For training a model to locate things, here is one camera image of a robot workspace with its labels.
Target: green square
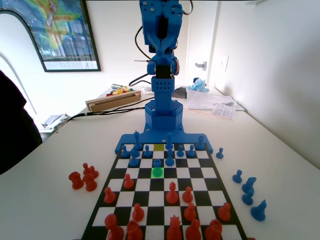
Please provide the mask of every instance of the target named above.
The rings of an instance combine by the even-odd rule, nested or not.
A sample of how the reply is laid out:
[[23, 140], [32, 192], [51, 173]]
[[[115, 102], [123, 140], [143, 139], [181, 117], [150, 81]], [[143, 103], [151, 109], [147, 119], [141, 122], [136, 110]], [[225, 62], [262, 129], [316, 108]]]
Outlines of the green square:
[[152, 179], [164, 179], [165, 178], [165, 168], [161, 167], [161, 169], [162, 169], [162, 175], [161, 176], [154, 176], [154, 174], [153, 174], [154, 167], [153, 167], [151, 169], [151, 178]]
[[164, 151], [165, 145], [164, 144], [155, 144], [153, 147], [153, 151]]

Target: white table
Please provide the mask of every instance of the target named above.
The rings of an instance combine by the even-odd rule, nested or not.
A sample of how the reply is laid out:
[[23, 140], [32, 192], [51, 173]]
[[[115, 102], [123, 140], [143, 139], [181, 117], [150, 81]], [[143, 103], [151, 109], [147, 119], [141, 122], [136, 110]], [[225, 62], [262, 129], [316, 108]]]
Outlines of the white table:
[[[185, 100], [179, 100], [186, 106]], [[80, 239], [115, 159], [122, 134], [142, 132], [144, 110], [79, 117], [59, 129], [18, 165], [0, 175], [0, 238]], [[185, 109], [187, 133], [205, 133], [224, 158], [215, 164], [248, 237], [257, 240], [320, 238], [320, 171], [243, 111], [226, 120]], [[73, 190], [68, 176], [94, 165], [98, 187]], [[257, 177], [253, 205], [266, 199], [266, 220], [256, 221], [241, 196], [242, 179]]]

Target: chessboard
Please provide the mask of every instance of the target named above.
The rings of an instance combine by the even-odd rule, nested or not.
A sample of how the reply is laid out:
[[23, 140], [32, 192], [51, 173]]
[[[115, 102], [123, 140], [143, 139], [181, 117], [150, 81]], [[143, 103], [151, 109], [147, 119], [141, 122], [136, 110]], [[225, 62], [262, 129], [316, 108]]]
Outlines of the chessboard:
[[[127, 151], [134, 147], [133, 144], [124, 145]], [[148, 158], [144, 157], [146, 145], [152, 152]], [[179, 145], [182, 145], [185, 151], [183, 157], [175, 154], [179, 150]], [[143, 149], [137, 157], [139, 165], [136, 167], [129, 165], [130, 157], [123, 158], [121, 156], [122, 152], [119, 152], [81, 240], [106, 240], [108, 230], [105, 219], [109, 214], [116, 215], [117, 225], [123, 228], [124, 239], [127, 239], [127, 224], [133, 219], [132, 213], [136, 203], [139, 203], [144, 210], [144, 218], [138, 222], [143, 233], [143, 239], [166, 239], [170, 217], [175, 215], [180, 219], [182, 239], [185, 240], [186, 229], [191, 224], [184, 218], [184, 210], [188, 203], [183, 201], [182, 194], [186, 187], [192, 188], [194, 196], [192, 203], [195, 206], [196, 219], [200, 222], [201, 239], [205, 239], [205, 230], [211, 220], [218, 219], [222, 223], [222, 240], [247, 240], [207, 146], [205, 145], [204, 150], [196, 150], [196, 144], [194, 144], [194, 157], [188, 157], [187, 155], [190, 144], [173, 143], [173, 146], [173, 166], [165, 164], [165, 160], [168, 158], [165, 144], [143, 144]], [[152, 174], [153, 161], [156, 159], [161, 161], [163, 170], [159, 177]], [[124, 188], [125, 174], [130, 174], [134, 181], [134, 185], [130, 189]], [[170, 190], [171, 182], [175, 183], [175, 191], [179, 195], [179, 200], [174, 205], [166, 201], [166, 193]], [[116, 194], [116, 199], [111, 204], [104, 202], [106, 187], [110, 187], [112, 192]], [[218, 208], [226, 202], [231, 206], [231, 219], [229, 221], [223, 221], [218, 216]]]

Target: person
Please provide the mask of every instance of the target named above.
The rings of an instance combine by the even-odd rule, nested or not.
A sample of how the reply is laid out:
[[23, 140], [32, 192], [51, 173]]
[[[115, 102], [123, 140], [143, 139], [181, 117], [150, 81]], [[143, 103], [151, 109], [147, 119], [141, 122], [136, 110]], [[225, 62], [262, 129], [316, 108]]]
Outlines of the person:
[[17, 86], [0, 70], [0, 175], [42, 143], [33, 119], [24, 109], [26, 102]]

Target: blue chess piece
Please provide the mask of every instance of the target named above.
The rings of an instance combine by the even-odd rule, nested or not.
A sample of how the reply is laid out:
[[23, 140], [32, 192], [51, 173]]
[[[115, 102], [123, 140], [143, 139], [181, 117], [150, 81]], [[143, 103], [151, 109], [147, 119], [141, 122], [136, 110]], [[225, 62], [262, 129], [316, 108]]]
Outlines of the blue chess piece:
[[242, 171], [239, 169], [238, 171], [236, 171], [236, 174], [232, 176], [232, 180], [235, 181], [237, 184], [241, 183], [242, 182], [241, 174], [242, 174]]
[[145, 146], [145, 152], [144, 152], [143, 155], [144, 155], [146, 158], [150, 158], [150, 157], [151, 157], [152, 152], [149, 151], [149, 146], [148, 146], [148, 145]]
[[199, 136], [198, 137], [198, 143], [195, 145], [195, 148], [197, 150], [204, 150], [205, 149], [204, 137], [203, 136]]
[[173, 154], [173, 152], [172, 152], [172, 150], [170, 149], [169, 151], [168, 151], [168, 158], [165, 160], [165, 164], [167, 165], [167, 166], [173, 166], [174, 164], [175, 164], [175, 160], [172, 158], [172, 154]]
[[180, 145], [179, 146], [179, 151], [176, 152], [176, 155], [178, 157], [183, 157], [185, 155], [185, 152], [183, 151], [183, 149], [184, 149], [184, 146]]
[[121, 153], [121, 157], [123, 158], [127, 158], [130, 156], [130, 152], [127, 151], [127, 147], [125, 145], [122, 146], [122, 153]]
[[172, 136], [171, 132], [168, 132], [167, 136], [168, 136], [168, 142], [166, 143], [165, 148], [166, 148], [167, 150], [173, 149], [173, 148], [174, 148], [174, 145], [173, 145], [172, 142], [171, 142], [171, 136]]
[[242, 190], [247, 194], [248, 193], [248, 190], [254, 190], [254, 183], [256, 182], [257, 178], [252, 176], [252, 177], [249, 177], [248, 180], [246, 181], [246, 183], [244, 183], [242, 185]]
[[252, 199], [253, 195], [254, 195], [254, 191], [252, 189], [248, 190], [247, 194], [242, 195], [242, 201], [247, 205], [253, 204], [254, 203], [254, 200]]
[[266, 219], [265, 209], [267, 207], [266, 200], [263, 200], [260, 205], [253, 206], [251, 208], [251, 215], [258, 221], [263, 221]]
[[220, 147], [220, 148], [219, 148], [219, 152], [216, 153], [215, 156], [216, 156], [218, 159], [223, 159], [223, 158], [224, 158], [224, 155], [222, 154], [223, 150], [224, 150], [224, 149], [223, 149], [222, 147]]

